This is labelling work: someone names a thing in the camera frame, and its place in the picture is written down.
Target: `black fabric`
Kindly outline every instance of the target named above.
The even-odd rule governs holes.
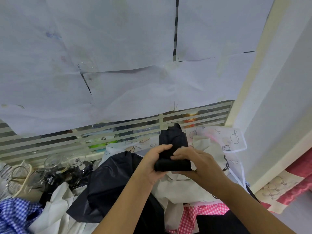
[[[259,202],[248,186],[250,195]],[[196,217],[199,233],[230,233],[230,234],[250,234],[244,224],[232,213],[227,211],[224,215],[198,215]]]
[[[161,130],[159,136],[159,145],[172,144],[172,148],[159,154],[159,160],[155,163],[155,171],[174,172],[174,171],[191,171],[191,162],[187,159],[173,161],[170,156],[181,147],[188,147],[186,134],[181,130],[178,123],[168,127],[168,130]]]
[[[111,156],[89,177],[87,188],[67,213],[78,222],[100,222],[111,209],[142,157],[130,152]],[[164,210],[150,194],[134,233],[163,233]]]

